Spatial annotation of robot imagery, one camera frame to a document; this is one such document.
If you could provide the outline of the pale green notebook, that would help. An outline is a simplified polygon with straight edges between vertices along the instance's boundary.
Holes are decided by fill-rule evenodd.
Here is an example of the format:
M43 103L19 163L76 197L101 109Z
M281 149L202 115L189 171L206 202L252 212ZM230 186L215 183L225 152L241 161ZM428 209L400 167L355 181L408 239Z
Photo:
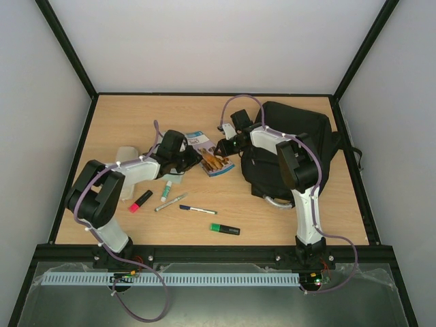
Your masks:
M184 172L177 172L175 169L161 177L163 181L170 181L173 184L181 184L184 176Z

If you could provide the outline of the pink highlighter black body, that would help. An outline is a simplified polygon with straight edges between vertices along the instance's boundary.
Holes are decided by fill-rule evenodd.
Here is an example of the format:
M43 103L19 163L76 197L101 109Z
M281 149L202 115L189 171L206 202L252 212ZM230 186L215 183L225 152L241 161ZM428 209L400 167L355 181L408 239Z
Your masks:
M129 212L135 213L151 196L153 192L151 190L145 191L130 207Z

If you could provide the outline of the dog picture book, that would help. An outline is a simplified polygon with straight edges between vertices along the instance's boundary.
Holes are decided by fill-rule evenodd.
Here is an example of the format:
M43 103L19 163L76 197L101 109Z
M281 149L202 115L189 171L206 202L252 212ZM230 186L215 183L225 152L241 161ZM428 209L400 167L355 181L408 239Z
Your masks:
M191 145L201 156L200 165L209 177L219 176L230 171L234 164L227 158L215 155L216 145L201 131L186 134Z

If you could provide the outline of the silver green pen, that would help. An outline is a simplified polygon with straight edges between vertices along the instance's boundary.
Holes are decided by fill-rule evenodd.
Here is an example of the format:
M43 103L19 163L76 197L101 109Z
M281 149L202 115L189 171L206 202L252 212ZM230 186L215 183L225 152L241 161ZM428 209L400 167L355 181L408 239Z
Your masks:
M176 197L176 198L174 198L174 199L172 199L172 200L170 200L170 201L167 201L167 202L165 202L164 204L162 204L162 205L156 207L156 208L154 209L154 211L155 211L155 212L159 212L159 211L161 211L162 209L164 209L164 208L166 208L166 207L168 207L168 206L170 206L170 205L172 205L172 204L174 204L174 203L176 203L176 202L178 202L178 201L180 201L180 200L186 198L187 196L188 196L188 193L181 194L181 195L179 195L178 197Z

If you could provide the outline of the black cage frame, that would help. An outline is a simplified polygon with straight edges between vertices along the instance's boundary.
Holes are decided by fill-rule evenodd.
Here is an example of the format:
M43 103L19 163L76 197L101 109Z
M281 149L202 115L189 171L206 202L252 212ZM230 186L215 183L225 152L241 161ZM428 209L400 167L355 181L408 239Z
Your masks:
M384 2L383 6L381 7L381 10L379 11L379 14L377 15L376 19L371 25L369 32L367 33L367 35L364 38L364 41L360 45L356 55L352 60L352 63L348 67L338 88L333 94L329 94L327 97L329 99L330 109L333 113L334 121L339 129L338 132L345 143L345 149L343 150L345 160L347 163L349 175L354 188L354 193L356 195L356 199L358 202L360 214L362 215L362 221L364 224L365 232L369 237L368 245L359 245L357 247L359 258L364 263L371 263L371 264L388 263L390 265L395 285L399 290L399 298L401 300L401 305L405 313L405 318L407 319L407 323L410 326L417 326L418 323L416 321L416 316L414 314L414 310L412 309L412 305L410 303L410 299L403 281L403 277L399 269L398 262L394 254L394 250L391 246L383 245L379 238L379 234L375 226L375 220L373 218L373 214L369 206L367 193L364 189L362 177L360 175L360 164L358 161L356 161L355 158L355 154L357 150L354 147L352 147L352 142L350 140L349 133L345 127L345 119L343 118L343 114L341 113L341 108L339 105L340 99L345 94L345 91L347 90L354 76L357 74L358 69L362 65L364 59L368 55L370 49L372 48L372 45L375 43L375 40L378 38L382 29L388 22L388 19L393 13L397 4L398 4L397 1ZM84 123L82 133L80 135L78 147L74 154L72 166L69 170L70 173L74 173L78 167L79 156L82 154L82 150L84 148L84 143L87 138L89 128L91 126L91 121L95 113L97 101L99 98L103 96L103 93L97 92L95 90L95 87L92 85L92 82L89 79L88 74L84 69L84 66L82 65L78 55L76 54L76 51L74 50L74 47L72 46L67 34L65 33L64 28L62 27L62 24L59 21L57 15L55 14L55 11L53 10L50 2L37 1L37 6L40 12L42 13L42 15L44 16L45 21L48 23L49 27L54 33L54 36L56 37L58 43L62 47L69 62L72 64L72 67L77 73L80 81L83 83L85 90L89 94L89 97L91 98L91 105L89 107L86 121ZM56 217L54 219L54 225L50 231L48 242L43 244L55 245L55 237L57 236L61 225L61 213L63 213L62 206L60 206L57 210ZM25 301L30 292L31 280L35 276L36 266L38 263L36 264L30 263L29 269L26 273L23 285L18 295L18 300L16 301L16 305L14 307L14 310L12 311L12 316L9 322L10 326L17 326L20 318L23 316Z

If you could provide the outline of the green highlighter black body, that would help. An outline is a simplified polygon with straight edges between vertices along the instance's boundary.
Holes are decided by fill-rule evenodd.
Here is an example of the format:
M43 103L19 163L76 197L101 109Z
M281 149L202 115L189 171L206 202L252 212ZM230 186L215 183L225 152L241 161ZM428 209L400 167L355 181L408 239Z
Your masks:
M230 235L236 235L236 236L240 235L239 228L231 227L228 225L221 225L221 224L217 224L217 223L212 223L210 225L210 230L213 232L218 232L218 233L223 233L223 234L230 234Z

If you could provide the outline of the black student backpack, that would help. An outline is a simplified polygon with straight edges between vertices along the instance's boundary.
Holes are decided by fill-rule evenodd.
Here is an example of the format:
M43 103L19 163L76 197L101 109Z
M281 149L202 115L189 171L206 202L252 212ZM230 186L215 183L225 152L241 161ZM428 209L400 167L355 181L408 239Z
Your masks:
M277 130L281 136L272 143L273 153L251 140L256 127L262 123L269 132ZM251 185L251 194L259 198L285 200L295 205L293 191L304 192L316 185L317 165L322 179L318 191L323 191L329 174L330 163L345 143L337 131L333 131L325 114L303 110L278 102L265 102L254 122L247 121L243 135L247 144L243 147L241 169Z

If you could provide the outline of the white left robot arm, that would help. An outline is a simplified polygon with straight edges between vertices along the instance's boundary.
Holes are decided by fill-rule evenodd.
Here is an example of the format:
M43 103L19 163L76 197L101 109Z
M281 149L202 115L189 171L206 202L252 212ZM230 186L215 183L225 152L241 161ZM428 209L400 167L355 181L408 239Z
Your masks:
M88 161L65 199L74 219L94 235L100 246L122 253L131 240L115 218L123 188L154 181L171 172L184 173L202 160L184 134L168 130L157 135L148 153L128 161Z

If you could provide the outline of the blue capped white pen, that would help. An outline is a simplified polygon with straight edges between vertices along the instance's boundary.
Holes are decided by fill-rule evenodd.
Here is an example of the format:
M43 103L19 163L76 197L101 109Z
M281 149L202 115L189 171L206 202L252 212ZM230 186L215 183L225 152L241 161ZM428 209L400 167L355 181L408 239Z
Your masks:
M207 213L207 214L212 214L212 215L217 215L217 213L218 213L217 211L193 207L193 206L186 206L186 205L182 205L182 204L179 205L179 208L181 210L184 210L184 211L195 211L195 212L199 212L199 213Z

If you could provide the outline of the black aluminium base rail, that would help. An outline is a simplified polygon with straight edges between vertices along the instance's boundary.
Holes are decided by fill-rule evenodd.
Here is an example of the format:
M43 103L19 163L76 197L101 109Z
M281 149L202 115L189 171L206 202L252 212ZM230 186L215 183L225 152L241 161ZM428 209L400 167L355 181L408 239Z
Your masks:
M127 250L128 257L142 258L145 264L171 263L231 264L249 263L294 271L332 268L339 263L354 262L350 246L328 246L323 254L314 255L307 263L299 262L295 246L158 246L133 245ZM97 262L100 268L113 269L106 252L96 245L49 245L36 247L32 264L38 262Z

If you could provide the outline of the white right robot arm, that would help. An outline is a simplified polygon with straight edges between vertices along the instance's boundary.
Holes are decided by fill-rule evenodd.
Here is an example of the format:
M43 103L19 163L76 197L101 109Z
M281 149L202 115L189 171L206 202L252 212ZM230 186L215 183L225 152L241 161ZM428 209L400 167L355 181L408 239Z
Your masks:
M217 129L225 136L218 141L216 153L227 157L246 146L254 146L277 156L282 180L294 197L297 213L296 254L306 267L313 266L326 248L322 232L318 198L322 166L308 134L286 134L261 119L253 123L245 110L233 115L233 123L220 120Z

